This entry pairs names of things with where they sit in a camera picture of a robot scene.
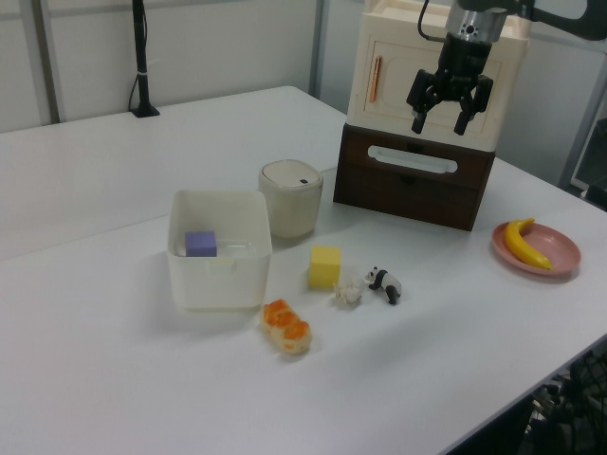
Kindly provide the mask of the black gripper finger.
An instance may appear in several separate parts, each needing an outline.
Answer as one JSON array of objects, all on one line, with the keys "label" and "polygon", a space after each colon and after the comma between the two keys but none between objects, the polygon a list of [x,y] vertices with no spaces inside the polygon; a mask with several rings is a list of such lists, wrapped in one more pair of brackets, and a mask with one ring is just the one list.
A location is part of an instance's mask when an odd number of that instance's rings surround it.
[{"label": "black gripper finger", "polygon": [[456,99],[460,104],[460,114],[453,131],[462,136],[474,116],[486,111],[493,87],[493,79],[480,75],[472,78],[458,78],[455,81],[457,82]]},{"label": "black gripper finger", "polygon": [[412,130],[420,134],[431,109],[443,100],[440,79],[426,70],[419,69],[406,102],[412,107]]}]

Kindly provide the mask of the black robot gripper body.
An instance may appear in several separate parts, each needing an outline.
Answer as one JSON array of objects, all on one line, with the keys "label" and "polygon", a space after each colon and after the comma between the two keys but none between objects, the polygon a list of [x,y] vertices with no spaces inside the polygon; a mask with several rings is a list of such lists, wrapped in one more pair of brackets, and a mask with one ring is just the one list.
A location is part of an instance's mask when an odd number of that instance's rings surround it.
[{"label": "black robot gripper body", "polygon": [[471,42],[448,34],[438,61],[437,93],[441,98],[461,98],[478,88],[489,96],[493,80],[483,75],[492,44]]}]

